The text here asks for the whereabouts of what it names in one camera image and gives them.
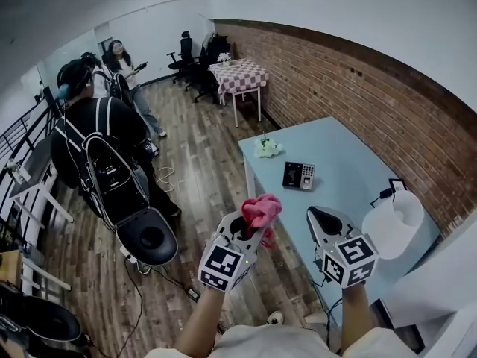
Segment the light blue table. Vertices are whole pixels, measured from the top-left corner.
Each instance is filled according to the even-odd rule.
[[[389,178],[397,176],[357,136],[331,117],[274,131],[267,136],[282,143],[285,152],[271,159],[259,159],[253,156],[253,150],[255,139],[260,136],[238,143],[244,154],[248,196],[256,197],[256,179],[266,193],[281,200],[283,211],[279,219],[311,278],[321,283],[323,274],[313,263],[315,245],[306,223],[307,208],[323,206],[341,211],[361,229],[364,217],[372,209],[370,202],[389,188]],[[316,166],[312,192],[282,187],[285,162]],[[405,253],[395,260],[379,260],[374,275],[366,282],[370,304],[408,273],[438,236],[439,229],[426,212],[423,225]],[[341,288],[336,283],[325,283],[319,292],[328,309],[341,297]],[[333,310],[332,317],[341,326],[341,306]]]

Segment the white paper towel roll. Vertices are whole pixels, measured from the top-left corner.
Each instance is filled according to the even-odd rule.
[[[408,247],[424,220],[419,199],[409,191],[398,191],[364,218],[362,232],[373,241],[379,257],[395,259]]]

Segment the woman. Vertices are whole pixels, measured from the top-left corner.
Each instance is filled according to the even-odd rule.
[[[121,73],[124,78],[126,78],[134,103],[156,135],[161,138],[167,136],[167,133],[160,127],[157,119],[151,114],[146,98],[142,94],[141,87],[136,81],[135,75],[138,74],[139,71],[134,70],[131,56],[126,52],[122,42],[119,40],[114,40],[110,43],[107,53],[107,67],[114,73]]]
[[[96,132],[96,102],[92,74],[84,60],[73,60],[61,68],[57,77],[59,98],[66,100],[65,118],[85,137]],[[147,138],[144,122],[124,102],[112,98],[109,107],[110,135],[134,153],[148,177],[150,205],[159,210],[169,221],[180,214],[175,205],[156,184],[150,157],[138,147]],[[70,188],[80,183],[80,152],[67,145],[59,131],[51,137],[51,159],[61,180]]]
[[[95,85],[95,94],[93,98],[106,98],[110,96],[110,84],[113,74],[93,53],[86,52],[81,56],[88,70],[92,73]]]

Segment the office chair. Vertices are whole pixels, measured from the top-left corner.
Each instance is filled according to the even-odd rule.
[[[217,89],[218,84],[215,76],[209,71],[209,66],[217,63],[220,53],[227,53],[230,50],[230,44],[227,42],[227,36],[219,36],[215,34],[207,43],[202,45],[199,62],[189,65],[191,83],[186,90],[192,85],[199,85],[199,95],[195,97],[194,102],[198,103],[198,99],[205,95],[212,95],[215,104],[218,104]]]
[[[169,69],[174,71],[177,70],[177,75],[172,81],[174,84],[179,78],[186,77],[188,75],[187,66],[194,63],[194,58],[192,56],[192,38],[189,34],[189,31],[182,33],[182,39],[180,41],[180,57],[182,60],[176,60],[175,51],[168,53],[168,56],[172,57],[173,63],[169,64]]]

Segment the white shirt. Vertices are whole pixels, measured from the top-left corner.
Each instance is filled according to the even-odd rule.
[[[188,358],[175,349],[152,350],[146,358]],[[231,327],[209,358],[338,358],[318,333],[291,326]],[[392,330],[379,327],[352,344],[343,358],[417,358]]]
[[[120,59],[119,60],[119,64],[121,65],[121,68],[122,70],[120,70],[119,72],[123,75],[123,76],[127,76],[128,74],[130,74],[133,69],[127,64],[126,60],[124,58]],[[132,90],[134,89],[136,86],[138,86],[139,84],[137,83],[136,81],[136,76],[135,75],[131,75],[127,80],[126,80],[127,84],[129,85],[129,90]]]
[[[102,65],[101,67],[96,66],[92,72],[93,74],[95,72],[103,72],[110,80],[113,79],[113,74],[104,65]],[[95,93],[93,95],[93,98],[107,98],[110,96],[110,82],[108,82],[106,78],[104,78],[102,75],[95,75],[93,81],[95,84]]]

